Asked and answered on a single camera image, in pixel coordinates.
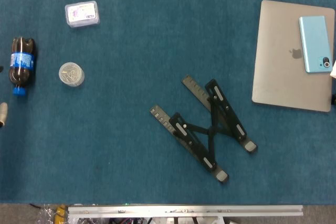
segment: blue label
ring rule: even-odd
[[[34,56],[26,52],[15,52],[10,59],[11,68],[27,68],[34,69]]]

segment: apple logo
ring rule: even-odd
[[[301,49],[294,49],[293,48],[293,50],[289,50],[289,52],[292,54],[292,57],[294,59],[300,59],[302,57]]]

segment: small plastic box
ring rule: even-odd
[[[65,16],[70,27],[89,26],[100,23],[96,1],[66,5]]]

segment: plastic bottle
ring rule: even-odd
[[[35,60],[35,42],[23,37],[14,38],[9,70],[9,79],[15,85],[13,94],[26,95],[25,86],[33,73]]]

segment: blue bottle cap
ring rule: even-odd
[[[26,89],[25,88],[20,88],[20,87],[15,87],[13,89],[13,94],[15,94],[15,95],[26,95]]]

